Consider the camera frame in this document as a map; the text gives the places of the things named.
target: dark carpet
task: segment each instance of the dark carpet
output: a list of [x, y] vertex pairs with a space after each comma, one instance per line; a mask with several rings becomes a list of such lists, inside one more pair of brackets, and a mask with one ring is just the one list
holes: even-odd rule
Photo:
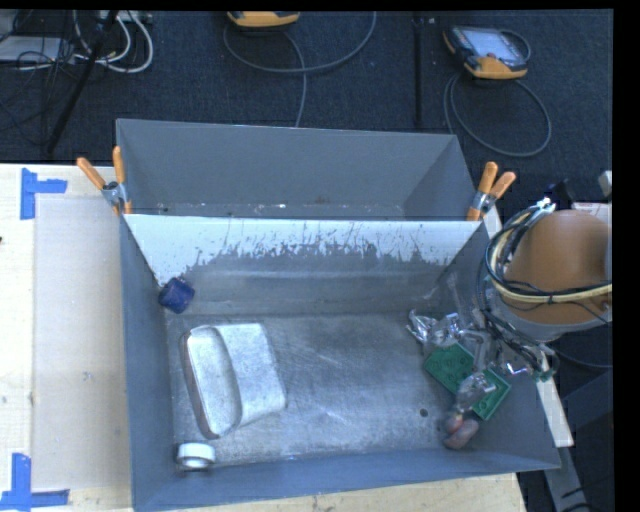
[[[84, 61], [32, 71], [20, 69], [30, 65], [26, 56], [1, 63], [0, 161], [73, 164], [85, 156], [110, 165], [117, 118], [452, 130], [475, 182], [489, 160], [517, 174], [497, 203], [503, 220], [559, 184], [571, 200], [605, 199], [598, 178], [612, 169], [613, 9], [303, 12], [285, 33], [263, 37], [229, 30], [222, 11], [149, 13], [153, 54], [142, 72], [96, 65], [80, 89]], [[89, 44], [101, 34], [95, 14], [78, 13]], [[80, 44], [70, 11], [24, 9], [18, 20], [16, 34]], [[488, 85], [463, 74], [443, 42], [453, 24], [512, 32], [522, 51], [530, 49], [527, 74]], [[140, 66], [149, 47], [128, 26], [133, 50], [114, 64]], [[114, 26], [104, 52], [124, 44]], [[341, 63], [324, 67], [334, 62]], [[301, 67], [319, 68], [306, 73], [306, 87], [301, 72], [276, 72]], [[609, 370], [611, 326], [565, 335], [555, 347], [564, 354], [556, 383], [569, 399]], [[614, 510], [613, 413], [601, 408], [573, 430], [571, 455], [587, 498], [581, 510]], [[544, 473], [518, 476], [529, 512], [554, 510]]]

